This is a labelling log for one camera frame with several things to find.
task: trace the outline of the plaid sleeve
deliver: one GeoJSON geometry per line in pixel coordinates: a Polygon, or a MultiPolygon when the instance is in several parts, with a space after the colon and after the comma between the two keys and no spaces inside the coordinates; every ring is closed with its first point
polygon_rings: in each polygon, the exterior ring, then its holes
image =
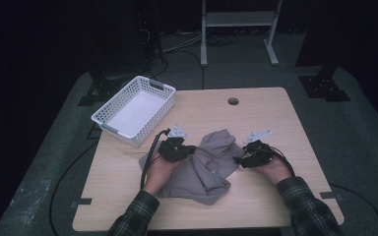
{"type": "Polygon", "coordinates": [[[330,208],[314,197],[302,178],[284,179],[277,188],[291,211],[296,235],[343,235],[330,208]]]}
{"type": "Polygon", "coordinates": [[[140,191],[125,213],[115,220],[107,235],[146,235],[147,227],[158,206],[159,202],[153,195],[140,191]]]}

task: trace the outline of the wire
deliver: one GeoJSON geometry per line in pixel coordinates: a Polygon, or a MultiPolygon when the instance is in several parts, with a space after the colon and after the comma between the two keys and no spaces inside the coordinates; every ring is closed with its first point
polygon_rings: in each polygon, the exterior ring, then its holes
{"type": "Polygon", "coordinates": [[[143,31],[143,32],[146,32],[147,33],[147,39],[145,42],[141,42],[143,45],[147,45],[146,42],[149,42],[150,41],[150,32],[146,29],[139,29],[139,31],[143,31]]]}
{"type": "Polygon", "coordinates": [[[168,132],[170,132],[169,129],[161,131],[160,133],[158,133],[156,135],[155,139],[153,140],[152,147],[150,147],[150,151],[147,154],[147,159],[146,159],[146,163],[144,164],[143,172],[141,173],[140,190],[143,189],[144,184],[146,183],[146,174],[147,174],[147,171],[149,170],[149,167],[150,167],[150,164],[151,164],[150,159],[152,158],[153,152],[155,152],[155,148],[156,148],[156,144],[158,143],[158,139],[160,138],[160,136],[162,134],[167,135],[168,132]]]}
{"type": "MultiPolygon", "coordinates": [[[[230,3],[230,2],[231,2],[230,0],[228,0],[228,1],[226,2],[225,9],[222,11],[222,10],[221,10],[221,7],[222,7],[223,0],[221,0],[221,1],[220,1],[220,5],[219,5],[218,8],[217,8],[217,12],[226,12],[226,11],[228,10],[229,3],[230,3]]],[[[210,28],[210,29],[208,29],[207,32],[206,32],[206,35],[208,35],[213,29],[214,29],[214,28],[210,28]]],[[[174,46],[174,47],[171,47],[171,48],[168,48],[168,49],[164,49],[162,52],[163,52],[163,53],[166,53],[166,52],[174,51],[174,50],[177,50],[177,49],[180,49],[180,48],[183,48],[183,47],[187,47],[187,46],[189,46],[189,45],[191,45],[191,44],[196,43],[197,41],[199,41],[199,40],[201,39],[201,37],[202,37],[202,34],[199,33],[199,34],[196,35],[194,38],[189,39],[189,40],[187,40],[187,41],[185,41],[185,42],[182,42],[182,43],[180,43],[180,44],[177,45],[177,46],[174,46]]]]}
{"type": "Polygon", "coordinates": [[[48,211],[48,218],[49,218],[49,221],[50,221],[50,226],[51,226],[51,230],[53,231],[54,235],[57,236],[57,230],[54,226],[54,223],[53,223],[53,217],[52,217],[52,209],[53,209],[53,202],[54,202],[54,197],[56,196],[56,193],[57,193],[57,190],[60,186],[60,183],[61,181],[63,180],[64,176],[69,172],[69,170],[73,167],[73,165],[75,165],[75,163],[81,159],[91,148],[93,148],[98,142],[95,142],[94,144],[92,144],[91,146],[89,146],[88,148],[86,148],[80,155],[78,155],[78,157],[76,157],[76,159],[69,165],[69,167],[67,167],[67,169],[64,171],[64,173],[62,174],[62,176],[60,177],[60,179],[57,181],[57,185],[53,191],[53,194],[51,195],[51,200],[50,200],[50,207],[49,207],[49,211],[48,211]]]}
{"type": "Polygon", "coordinates": [[[185,37],[185,38],[192,38],[192,34],[199,34],[198,31],[175,31],[175,32],[171,32],[170,33],[171,35],[176,35],[176,36],[180,36],[180,37],[185,37]]]}
{"type": "Polygon", "coordinates": [[[284,156],[284,154],[279,149],[277,149],[275,147],[270,147],[270,149],[273,151],[273,155],[275,155],[279,160],[281,160],[284,163],[286,168],[289,170],[290,174],[292,176],[295,176],[293,167],[291,166],[291,164],[287,160],[286,156],[284,156]]]}
{"type": "Polygon", "coordinates": [[[227,45],[230,45],[230,44],[235,43],[235,42],[238,41],[238,36],[237,35],[234,35],[233,37],[235,39],[231,40],[227,36],[221,36],[221,35],[218,35],[218,34],[213,34],[210,37],[208,37],[207,43],[208,43],[209,46],[212,46],[212,47],[225,47],[227,45]]]}
{"type": "Polygon", "coordinates": [[[157,76],[163,74],[167,70],[167,68],[168,68],[168,62],[164,58],[163,58],[163,62],[165,64],[165,67],[159,73],[157,73],[156,75],[152,72],[152,68],[150,68],[150,74],[152,74],[152,76],[150,77],[150,79],[154,79],[156,81],[157,80],[157,76]]]}
{"type": "Polygon", "coordinates": [[[150,164],[153,164],[153,162],[155,162],[155,160],[159,159],[161,157],[161,155],[159,155],[158,157],[154,158],[152,161],[150,161],[150,164]]]}
{"type": "MultiPolygon", "coordinates": [[[[208,31],[206,32],[206,35],[209,35],[215,28],[210,28],[208,29],[208,31]]],[[[180,44],[178,44],[177,46],[174,46],[174,47],[171,47],[171,48],[167,48],[167,49],[164,49],[162,52],[163,53],[167,53],[167,52],[171,52],[171,51],[174,51],[174,50],[178,50],[178,49],[181,49],[181,48],[184,48],[184,47],[188,47],[196,42],[198,42],[202,37],[202,34],[199,33],[198,35],[196,35],[195,37],[187,40],[187,41],[184,41],[180,44]]],[[[211,42],[211,38],[208,37],[207,38],[207,44],[210,45],[210,46],[215,46],[215,47],[223,47],[223,46],[227,46],[229,44],[232,44],[234,42],[237,42],[238,41],[238,37],[235,36],[235,40],[231,40],[231,39],[227,39],[226,42],[223,42],[221,43],[221,40],[225,38],[225,37],[222,37],[222,36],[218,36],[218,35],[213,35],[212,39],[214,39],[216,42],[211,42]]]]}
{"type": "Polygon", "coordinates": [[[340,186],[340,185],[337,185],[337,184],[333,184],[333,183],[328,183],[329,185],[333,186],[333,187],[336,187],[336,188],[339,188],[339,189],[342,189],[342,190],[345,190],[345,191],[348,191],[356,196],[358,196],[359,198],[361,198],[364,202],[366,202],[373,210],[374,212],[376,213],[377,217],[378,217],[378,209],[376,208],[376,206],[374,206],[373,203],[369,202],[366,198],[364,198],[363,196],[361,196],[358,192],[356,191],[353,191],[351,189],[348,189],[346,187],[343,187],[343,186],[340,186]]]}

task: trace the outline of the gray cloth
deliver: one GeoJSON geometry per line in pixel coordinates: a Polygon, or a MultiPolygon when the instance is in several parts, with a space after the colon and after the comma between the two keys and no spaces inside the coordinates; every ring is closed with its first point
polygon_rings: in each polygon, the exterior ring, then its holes
{"type": "MultiPolygon", "coordinates": [[[[186,198],[212,205],[231,186],[225,179],[238,168],[233,157],[243,154],[244,150],[228,130],[210,133],[202,139],[195,153],[174,170],[157,196],[186,198]]],[[[144,155],[139,161],[142,168],[146,159],[147,155],[144,155]]]]}

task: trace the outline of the metal stand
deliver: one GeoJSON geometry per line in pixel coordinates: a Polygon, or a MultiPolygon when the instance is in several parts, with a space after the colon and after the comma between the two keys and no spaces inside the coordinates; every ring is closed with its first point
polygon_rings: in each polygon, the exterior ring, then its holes
{"type": "Polygon", "coordinates": [[[257,27],[270,26],[269,38],[264,40],[266,50],[273,66],[278,66],[279,61],[273,50],[272,42],[278,24],[282,7],[282,1],[278,0],[275,11],[263,12],[224,12],[207,13],[206,0],[202,1],[202,42],[201,65],[208,66],[207,59],[207,28],[208,27],[257,27]]]}
{"type": "Polygon", "coordinates": [[[337,66],[323,66],[317,76],[299,77],[309,98],[325,98],[327,101],[350,101],[346,92],[333,80],[337,66]]]}

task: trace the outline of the human hand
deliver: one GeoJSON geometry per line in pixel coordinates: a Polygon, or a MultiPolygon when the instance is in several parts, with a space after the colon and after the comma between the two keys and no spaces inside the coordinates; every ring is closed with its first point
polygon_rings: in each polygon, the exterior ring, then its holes
{"type": "Polygon", "coordinates": [[[168,162],[156,151],[149,161],[152,163],[147,171],[147,181],[143,190],[151,195],[155,195],[168,181],[171,173],[179,166],[182,160],[168,162]]]}
{"type": "Polygon", "coordinates": [[[281,180],[292,176],[284,163],[277,157],[273,157],[267,165],[254,167],[252,169],[263,173],[275,185],[281,182],[281,180]]]}

